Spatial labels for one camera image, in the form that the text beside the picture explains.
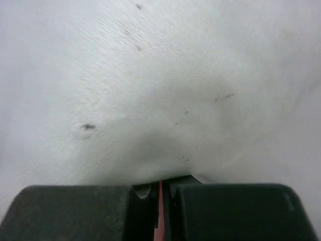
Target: stain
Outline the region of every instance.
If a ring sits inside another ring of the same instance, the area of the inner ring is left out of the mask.
[[[231,97],[234,96],[234,95],[235,95],[234,93],[228,94],[228,95],[225,96],[225,98],[231,98]]]
[[[88,130],[93,130],[96,128],[95,125],[91,125],[91,124],[85,124],[81,127],[82,129],[84,129],[85,131],[88,131]]]
[[[226,95],[226,96],[224,96],[224,97],[217,97],[217,98],[214,99],[214,102],[218,102],[219,100],[221,100],[221,99],[223,99],[223,98],[228,99],[228,98],[231,98],[231,97],[233,97],[233,96],[235,96],[234,93],[228,94],[228,95]]]
[[[142,9],[142,5],[136,4],[136,8],[138,8],[139,10],[141,10],[141,9]]]

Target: textured plastic surface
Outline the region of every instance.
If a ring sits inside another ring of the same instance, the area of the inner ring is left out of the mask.
[[[166,241],[317,240],[298,196],[283,185],[182,184],[168,193]]]
[[[156,186],[30,187],[13,201],[1,241],[153,240]]]

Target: white fabric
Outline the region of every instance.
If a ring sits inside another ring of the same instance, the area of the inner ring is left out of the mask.
[[[280,182],[321,234],[321,2],[0,1],[0,218],[32,184]]]

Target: white cloth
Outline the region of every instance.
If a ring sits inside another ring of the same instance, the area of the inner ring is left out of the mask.
[[[33,184],[293,187],[321,234],[321,2],[0,1],[0,218]]]

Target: dark spot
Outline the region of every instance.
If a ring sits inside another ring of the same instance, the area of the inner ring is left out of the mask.
[[[91,124],[85,124],[85,125],[82,126],[82,129],[84,129],[85,131],[93,130],[95,128],[96,128],[96,126],[95,125],[91,125]]]
[[[231,98],[234,95],[235,95],[234,93],[231,93],[231,94],[226,95],[225,98]]]
[[[232,96],[235,96],[234,93],[228,94],[225,96],[226,99],[231,98]],[[217,97],[214,99],[214,102],[218,102],[219,100],[223,99],[224,97]]]

